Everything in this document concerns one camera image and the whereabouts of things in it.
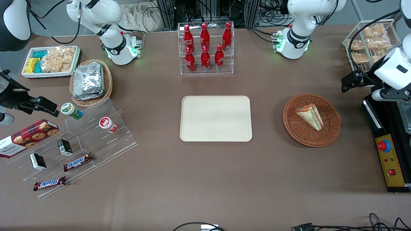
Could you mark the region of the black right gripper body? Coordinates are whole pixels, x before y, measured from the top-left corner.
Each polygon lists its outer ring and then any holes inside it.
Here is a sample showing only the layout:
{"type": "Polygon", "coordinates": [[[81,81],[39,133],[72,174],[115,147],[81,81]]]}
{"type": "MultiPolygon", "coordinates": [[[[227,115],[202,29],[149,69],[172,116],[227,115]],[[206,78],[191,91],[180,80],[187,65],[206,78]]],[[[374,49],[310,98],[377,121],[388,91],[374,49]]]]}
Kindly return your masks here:
{"type": "Polygon", "coordinates": [[[30,102],[28,88],[9,77],[9,70],[1,70],[1,93],[0,104],[5,108],[18,108],[23,103],[30,102]]]}

